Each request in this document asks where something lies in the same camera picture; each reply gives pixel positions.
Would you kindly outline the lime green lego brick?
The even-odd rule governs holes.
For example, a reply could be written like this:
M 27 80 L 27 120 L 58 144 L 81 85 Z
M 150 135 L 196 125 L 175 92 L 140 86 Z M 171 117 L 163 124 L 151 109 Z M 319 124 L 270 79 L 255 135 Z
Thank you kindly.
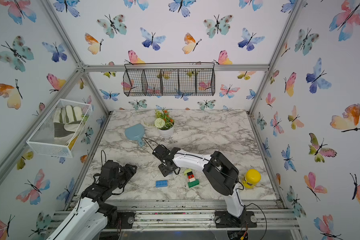
M 193 174 L 191 169 L 187 169 L 184 171 L 184 175 L 187 176 L 188 174 Z

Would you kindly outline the green lego base brick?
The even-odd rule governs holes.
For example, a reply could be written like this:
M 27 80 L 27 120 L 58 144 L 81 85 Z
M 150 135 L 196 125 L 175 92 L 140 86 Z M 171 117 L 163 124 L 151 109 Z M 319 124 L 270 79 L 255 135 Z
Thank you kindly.
M 198 186 L 200 184 L 200 181 L 199 180 L 194 180 L 192 182 L 188 182 L 188 187 L 189 188 L 193 188 L 195 186 Z

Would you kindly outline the light blue lego brick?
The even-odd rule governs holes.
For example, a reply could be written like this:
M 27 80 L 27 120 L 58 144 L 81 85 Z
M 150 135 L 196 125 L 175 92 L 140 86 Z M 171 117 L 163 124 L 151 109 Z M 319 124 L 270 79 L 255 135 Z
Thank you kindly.
M 156 181 L 156 188 L 164 188 L 168 186 L 168 181 L 167 180 L 160 180 L 160 181 Z

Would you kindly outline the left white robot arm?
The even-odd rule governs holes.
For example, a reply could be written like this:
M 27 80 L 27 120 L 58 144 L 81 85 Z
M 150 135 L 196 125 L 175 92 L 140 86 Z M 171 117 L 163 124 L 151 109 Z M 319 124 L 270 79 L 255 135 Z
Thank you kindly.
M 129 230 L 133 227 L 135 213 L 119 212 L 106 203 L 116 189 L 124 190 L 136 174 L 137 166 L 121 166 L 108 160 L 94 183 L 81 194 L 76 206 L 63 222 L 47 237 L 48 240 L 99 240 L 103 229 Z

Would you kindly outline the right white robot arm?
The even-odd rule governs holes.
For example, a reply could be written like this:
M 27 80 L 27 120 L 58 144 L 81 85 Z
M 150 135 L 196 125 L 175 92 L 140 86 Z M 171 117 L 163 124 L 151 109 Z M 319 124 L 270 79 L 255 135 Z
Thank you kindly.
M 224 196 L 230 215 L 239 218 L 245 212 L 245 206 L 237 193 L 241 185 L 239 170 L 221 152 L 200 155 L 180 148 L 169 150 L 158 145 L 152 154 L 160 160 L 159 169 L 164 177 L 181 168 L 201 171 L 213 189 Z

